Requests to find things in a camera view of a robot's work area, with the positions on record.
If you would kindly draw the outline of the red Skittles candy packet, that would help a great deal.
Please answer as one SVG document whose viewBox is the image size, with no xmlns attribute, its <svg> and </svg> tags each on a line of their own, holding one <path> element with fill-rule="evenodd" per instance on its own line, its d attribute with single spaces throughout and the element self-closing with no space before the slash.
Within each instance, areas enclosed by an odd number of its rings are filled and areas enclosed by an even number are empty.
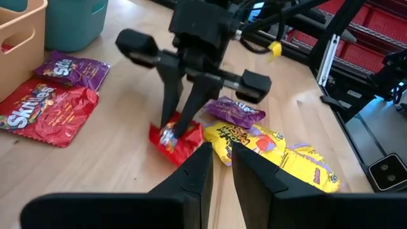
<svg viewBox="0 0 407 229">
<path fill-rule="evenodd" d="M 65 148 L 98 101 L 89 88 L 30 78 L 0 102 L 0 129 Z"/>
<path fill-rule="evenodd" d="M 196 121 L 190 122 L 181 137 L 174 137 L 172 131 L 180 115 L 180 112 L 176 111 L 163 128 L 156 127 L 152 123 L 149 125 L 150 142 L 178 167 L 204 142 L 203 125 Z"/>
</svg>

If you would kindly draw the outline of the yellow Sour Patch candy packet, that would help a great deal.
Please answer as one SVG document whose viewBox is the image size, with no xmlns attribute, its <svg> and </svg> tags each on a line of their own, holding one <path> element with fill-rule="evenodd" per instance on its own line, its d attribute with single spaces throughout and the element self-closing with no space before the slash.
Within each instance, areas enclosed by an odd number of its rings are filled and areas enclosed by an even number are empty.
<svg viewBox="0 0 407 229">
<path fill-rule="evenodd" d="M 286 149 L 286 140 L 282 134 L 259 125 L 244 129 L 231 123 L 218 121 L 205 127 L 203 136 L 206 141 L 212 143 L 214 151 L 227 166 L 231 165 L 234 142 L 243 144 L 277 165 L 281 163 Z"/>
<path fill-rule="evenodd" d="M 309 144 L 288 146 L 280 168 L 326 193 L 335 193 L 341 188 L 338 176 Z"/>
</svg>

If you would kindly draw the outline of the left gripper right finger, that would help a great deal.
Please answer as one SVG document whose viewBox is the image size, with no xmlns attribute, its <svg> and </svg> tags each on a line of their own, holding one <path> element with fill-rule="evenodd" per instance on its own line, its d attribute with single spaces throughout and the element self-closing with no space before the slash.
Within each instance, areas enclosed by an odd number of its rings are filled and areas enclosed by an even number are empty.
<svg viewBox="0 0 407 229">
<path fill-rule="evenodd" d="M 407 193 L 324 193 L 237 142 L 232 170 L 247 229 L 407 229 Z"/>
</svg>

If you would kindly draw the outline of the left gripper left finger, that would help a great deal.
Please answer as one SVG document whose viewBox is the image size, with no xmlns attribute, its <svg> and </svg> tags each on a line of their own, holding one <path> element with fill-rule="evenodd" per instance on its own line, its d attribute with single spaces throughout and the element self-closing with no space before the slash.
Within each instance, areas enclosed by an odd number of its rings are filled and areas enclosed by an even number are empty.
<svg viewBox="0 0 407 229">
<path fill-rule="evenodd" d="M 212 145 L 203 143 L 147 193 L 51 193 L 27 203 L 22 229 L 207 229 Z"/>
</svg>

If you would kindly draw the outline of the green teal plastic basket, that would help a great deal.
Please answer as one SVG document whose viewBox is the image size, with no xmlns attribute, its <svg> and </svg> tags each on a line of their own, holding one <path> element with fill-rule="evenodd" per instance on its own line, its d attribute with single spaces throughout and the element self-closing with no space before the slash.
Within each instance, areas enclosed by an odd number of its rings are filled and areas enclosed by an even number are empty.
<svg viewBox="0 0 407 229">
<path fill-rule="evenodd" d="M 40 52 L 77 52 L 104 29 L 109 0 L 47 0 L 45 41 Z"/>
</svg>

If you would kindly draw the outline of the purple Skittles candy packet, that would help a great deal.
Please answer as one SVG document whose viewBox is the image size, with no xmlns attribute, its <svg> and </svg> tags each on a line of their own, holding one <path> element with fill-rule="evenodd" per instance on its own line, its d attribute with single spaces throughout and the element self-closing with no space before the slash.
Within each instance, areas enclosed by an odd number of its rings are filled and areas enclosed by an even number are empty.
<svg viewBox="0 0 407 229">
<path fill-rule="evenodd" d="M 110 68 L 111 65 L 105 62 L 52 51 L 48 59 L 34 70 L 34 74 L 65 85 L 97 91 Z"/>
<path fill-rule="evenodd" d="M 203 108 L 223 121 L 246 129 L 251 128 L 266 116 L 264 111 L 254 109 L 227 96 L 210 101 Z"/>
</svg>

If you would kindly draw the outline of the red plastic storage bin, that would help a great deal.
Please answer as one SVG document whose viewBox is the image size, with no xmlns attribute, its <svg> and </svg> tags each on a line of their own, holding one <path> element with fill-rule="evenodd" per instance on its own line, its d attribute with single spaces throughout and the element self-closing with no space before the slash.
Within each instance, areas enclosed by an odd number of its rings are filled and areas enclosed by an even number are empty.
<svg viewBox="0 0 407 229">
<path fill-rule="evenodd" d="M 383 58 L 381 53 L 341 39 L 335 60 L 362 72 L 377 73 L 384 66 Z"/>
<path fill-rule="evenodd" d="M 407 19 L 378 8 L 370 9 L 363 26 L 407 45 Z"/>
</svg>

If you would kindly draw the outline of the silver frame bracket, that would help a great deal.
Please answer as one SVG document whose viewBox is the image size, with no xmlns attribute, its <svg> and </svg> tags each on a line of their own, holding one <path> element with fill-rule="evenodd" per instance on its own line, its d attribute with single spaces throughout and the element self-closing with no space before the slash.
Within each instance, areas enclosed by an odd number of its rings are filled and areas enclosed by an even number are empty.
<svg viewBox="0 0 407 229">
<path fill-rule="evenodd" d="M 333 34 L 322 56 L 321 64 L 317 73 L 317 83 L 324 87 L 328 81 L 331 66 L 333 64 L 337 47 L 340 42 L 340 36 Z"/>
</svg>

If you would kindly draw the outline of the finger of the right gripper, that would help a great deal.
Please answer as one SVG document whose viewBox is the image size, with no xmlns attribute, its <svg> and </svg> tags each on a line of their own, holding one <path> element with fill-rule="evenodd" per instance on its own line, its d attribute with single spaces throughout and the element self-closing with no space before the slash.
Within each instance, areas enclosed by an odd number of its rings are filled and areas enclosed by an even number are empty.
<svg viewBox="0 0 407 229">
<path fill-rule="evenodd" d="M 181 94 L 183 92 L 182 78 L 184 68 L 177 57 L 163 55 L 157 63 L 156 69 L 164 85 L 163 107 L 160 127 L 168 124 L 175 113 Z"/>
<path fill-rule="evenodd" d="M 223 80 L 217 80 L 203 75 L 195 78 L 191 93 L 174 127 L 175 137 L 181 137 L 184 134 L 194 116 L 209 100 L 218 99 L 222 87 Z"/>
</svg>

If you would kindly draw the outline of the orange plastic basket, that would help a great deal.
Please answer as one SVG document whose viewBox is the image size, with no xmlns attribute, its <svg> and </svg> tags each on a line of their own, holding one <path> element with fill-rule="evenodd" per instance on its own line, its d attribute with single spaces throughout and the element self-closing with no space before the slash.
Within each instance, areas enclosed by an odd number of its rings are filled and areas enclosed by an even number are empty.
<svg viewBox="0 0 407 229">
<path fill-rule="evenodd" d="M 0 102 L 44 61 L 47 0 L 27 0 L 22 12 L 0 7 Z"/>
</svg>

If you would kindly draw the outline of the yellow tape tag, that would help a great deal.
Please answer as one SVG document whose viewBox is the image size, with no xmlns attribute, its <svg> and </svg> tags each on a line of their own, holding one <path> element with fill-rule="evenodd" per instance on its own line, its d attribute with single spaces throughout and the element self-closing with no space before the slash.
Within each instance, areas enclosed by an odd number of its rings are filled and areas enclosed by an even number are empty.
<svg viewBox="0 0 407 229">
<path fill-rule="evenodd" d="M 274 59 L 282 55 L 282 45 L 279 41 L 273 41 L 268 46 L 268 51 L 270 52 L 268 61 L 272 62 Z"/>
</svg>

